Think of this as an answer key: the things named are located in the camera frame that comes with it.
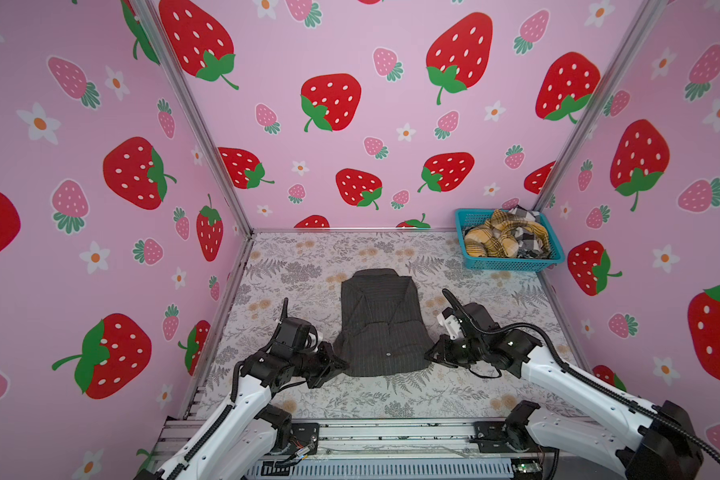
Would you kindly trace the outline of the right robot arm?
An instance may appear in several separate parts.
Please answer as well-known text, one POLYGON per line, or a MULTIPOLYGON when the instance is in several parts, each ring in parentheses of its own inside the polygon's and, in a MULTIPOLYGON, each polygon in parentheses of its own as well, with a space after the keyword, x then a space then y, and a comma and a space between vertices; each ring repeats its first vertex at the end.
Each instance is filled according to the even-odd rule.
POLYGON ((693 479, 703 452, 688 414, 657 407, 562 361, 541 340, 517 329, 453 339, 441 335, 427 360, 449 368, 484 361, 500 372, 544 388, 573 405, 586 420, 565 420, 531 401, 505 419, 500 439, 522 452, 532 445, 574 454, 625 479, 693 479))

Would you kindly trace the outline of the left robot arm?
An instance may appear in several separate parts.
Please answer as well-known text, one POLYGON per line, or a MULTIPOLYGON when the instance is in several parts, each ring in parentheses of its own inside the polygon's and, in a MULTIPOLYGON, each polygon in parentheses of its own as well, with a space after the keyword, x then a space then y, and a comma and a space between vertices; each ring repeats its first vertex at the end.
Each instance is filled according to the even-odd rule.
POLYGON ((179 451, 156 471, 138 479, 241 479, 263 456, 292 446, 292 415, 271 404, 274 396, 301 377, 320 388, 348 363, 323 341, 314 351, 260 349, 236 366, 224 402, 179 451))

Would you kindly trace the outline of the dark grey pinstripe shirt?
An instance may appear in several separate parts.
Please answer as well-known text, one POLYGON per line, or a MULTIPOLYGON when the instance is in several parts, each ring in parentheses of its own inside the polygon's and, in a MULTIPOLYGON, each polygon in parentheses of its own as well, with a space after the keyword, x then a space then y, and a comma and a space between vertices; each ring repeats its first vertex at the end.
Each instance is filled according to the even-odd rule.
POLYGON ((333 349, 350 377, 382 377, 429 367, 434 346, 423 321, 417 287, 393 269, 355 272, 341 284, 341 331, 333 349))

